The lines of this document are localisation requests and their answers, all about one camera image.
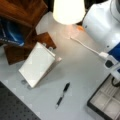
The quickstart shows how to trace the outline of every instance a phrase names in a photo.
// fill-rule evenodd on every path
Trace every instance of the wooden shelf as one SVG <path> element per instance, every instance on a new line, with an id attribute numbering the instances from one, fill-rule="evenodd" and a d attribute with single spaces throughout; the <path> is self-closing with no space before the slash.
<path id="1" fill-rule="evenodd" d="M 31 28 L 46 10 L 43 0 L 0 0 L 0 16 Z"/>
<path id="2" fill-rule="evenodd" d="M 0 16 L 16 22 L 25 39 L 24 46 L 4 47 L 9 64 L 25 60 L 36 42 L 56 48 L 48 33 L 37 35 L 35 27 L 47 11 L 43 0 L 0 0 Z"/>

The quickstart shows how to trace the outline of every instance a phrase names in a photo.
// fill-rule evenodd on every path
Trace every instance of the table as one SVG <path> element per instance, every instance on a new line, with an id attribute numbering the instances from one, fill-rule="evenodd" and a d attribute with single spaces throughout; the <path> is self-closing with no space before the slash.
<path id="1" fill-rule="evenodd" d="M 0 48 L 0 80 L 42 120 L 103 120 L 87 106 L 87 100 L 109 74 L 103 60 L 91 51 L 61 33 L 64 26 L 55 22 L 52 13 L 47 13 L 37 26 L 37 32 L 48 32 L 57 49 L 53 52 L 63 60 L 36 86 L 28 89 L 18 72 L 23 62 L 8 65 L 3 47 Z M 97 51 L 102 48 L 85 32 L 77 38 Z M 55 109 L 67 82 L 70 88 L 62 103 Z"/>

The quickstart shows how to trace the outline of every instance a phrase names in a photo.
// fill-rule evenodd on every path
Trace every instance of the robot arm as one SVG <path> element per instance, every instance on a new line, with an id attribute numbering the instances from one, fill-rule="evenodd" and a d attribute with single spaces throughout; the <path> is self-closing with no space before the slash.
<path id="1" fill-rule="evenodd" d="M 120 81 L 120 0 L 94 4 L 83 20 L 83 27 L 117 61 L 112 64 L 112 59 L 108 59 L 105 65 L 111 65 L 111 74 Z"/>

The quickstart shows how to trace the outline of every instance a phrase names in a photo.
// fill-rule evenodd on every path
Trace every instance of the black pen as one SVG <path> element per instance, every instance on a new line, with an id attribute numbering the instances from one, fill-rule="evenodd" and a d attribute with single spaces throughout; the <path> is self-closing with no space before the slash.
<path id="1" fill-rule="evenodd" d="M 61 97 L 59 98 L 59 100 L 58 100 L 58 102 L 57 102 L 57 104 L 56 104 L 56 106 L 55 106 L 56 109 L 58 108 L 58 106 L 60 105 L 62 99 L 64 98 L 64 94 L 65 94 L 65 92 L 68 90 L 69 86 L 70 86 L 70 83 L 67 83 L 67 84 L 65 85 L 65 88 L 64 88 L 64 90 L 63 90 L 63 93 L 62 93 Z"/>

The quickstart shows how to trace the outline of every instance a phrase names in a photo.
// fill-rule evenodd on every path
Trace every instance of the blue book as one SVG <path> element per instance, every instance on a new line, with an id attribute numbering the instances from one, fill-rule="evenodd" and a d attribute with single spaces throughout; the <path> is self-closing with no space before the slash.
<path id="1" fill-rule="evenodd" d="M 0 18 L 0 42 L 23 46 L 24 38 L 17 23 Z"/>

